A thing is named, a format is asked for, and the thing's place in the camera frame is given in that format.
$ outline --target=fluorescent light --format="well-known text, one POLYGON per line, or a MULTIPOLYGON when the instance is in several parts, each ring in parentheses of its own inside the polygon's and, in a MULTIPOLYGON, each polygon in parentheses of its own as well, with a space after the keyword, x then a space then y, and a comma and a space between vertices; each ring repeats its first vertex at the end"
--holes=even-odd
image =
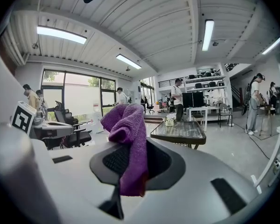
POLYGON ((205 20, 205 31, 204 31, 204 39, 202 50, 206 51, 209 49, 211 35, 213 33, 215 22, 214 20, 205 20))
POLYGON ((71 40, 73 42, 78 42, 81 44, 84 44, 85 41, 87 40, 86 37, 81 36, 81 35, 77 35, 77 34, 67 32, 64 30, 60 30, 60 29, 56 29, 56 28, 49 28, 49 27, 43 27, 43 26, 37 27, 37 34, 55 36, 55 37, 71 40))
POLYGON ((280 43, 280 37, 272 45, 270 45, 262 54, 265 55, 270 50, 272 50, 275 46, 277 46, 279 43, 280 43))
POLYGON ((130 59, 126 58, 125 56, 123 56, 121 54, 119 54, 116 58, 125 62, 125 63, 127 63, 127 64, 129 64, 129 65, 131 65, 131 66, 133 66, 136 69, 141 69, 142 68, 141 66, 137 65, 135 62, 132 62, 130 59))

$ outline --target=ceiling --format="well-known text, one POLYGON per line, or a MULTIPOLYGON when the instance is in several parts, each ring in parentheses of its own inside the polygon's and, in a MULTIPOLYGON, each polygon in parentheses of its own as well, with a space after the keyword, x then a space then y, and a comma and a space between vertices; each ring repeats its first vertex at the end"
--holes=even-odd
MULTIPOLYGON (((9 27, 20 53, 62 63, 83 63, 126 79, 193 65, 255 63, 280 56, 280 45, 261 55, 280 36, 260 0, 18 0, 9 27), (208 51, 202 51, 204 23, 215 21, 208 51), (84 45, 36 34, 37 25, 87 37, 84 45), (39 48, 32 44, 38 42, 39 48), (123 54, 142 69, 115 57, 123 54)), ((10 48, 10 36, 4 34, 10 48)))

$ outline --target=microfiber cloth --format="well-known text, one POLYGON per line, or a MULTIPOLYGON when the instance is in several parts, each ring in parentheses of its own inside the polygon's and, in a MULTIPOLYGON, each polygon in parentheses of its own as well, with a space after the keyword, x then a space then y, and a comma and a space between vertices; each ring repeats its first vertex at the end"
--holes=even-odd
POLYGON ((110 132, 110 141, 131 145, 129 164, 119 181, 123 196, 144 196, 145 193, 148 168, 143 111, 139 104, 120 104, 101 119, 103 127, 110 132))

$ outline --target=railing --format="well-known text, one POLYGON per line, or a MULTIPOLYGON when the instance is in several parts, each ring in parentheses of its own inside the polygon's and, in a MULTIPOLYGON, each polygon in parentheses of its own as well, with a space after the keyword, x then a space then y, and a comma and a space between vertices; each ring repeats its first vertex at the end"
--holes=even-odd
POLYGON ((159 87, 165 87, 165 86, 172 86, 175 84, 175 80, 176 79, 180 79, 180 80, 183 80, 183 77, 181 78, 175 78, 175 79, 171 79, 171 80, 164 80, 164 81, 160 81, 158 82, 159 83, 159 87))
POLYGON ((230 64, 225 64, 225 68, 226 68, 226 71, 231 71, 235 66, 237 66, 238 63, 230 63, 230 64))
POLYGON ((232 92, 233 96, 239 100, 240 105, 243 105, 242 88, 239 88, 239 90, 237 90, 237 88, 235 88, 233 85, 231 85, 231 92, 232 92))

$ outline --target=black monitor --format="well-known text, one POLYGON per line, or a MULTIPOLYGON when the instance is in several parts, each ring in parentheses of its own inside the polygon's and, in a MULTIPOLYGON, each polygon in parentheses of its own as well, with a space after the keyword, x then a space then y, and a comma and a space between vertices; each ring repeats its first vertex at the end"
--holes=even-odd
POLYGON ((193 107, 193 97, 192 93, 183 93, 182 94, 182 102, 184 108, 193 107))
POLYGON ((202 107, 202 106, 204 106, 203 92, 194 92, 193 107, 202 107))

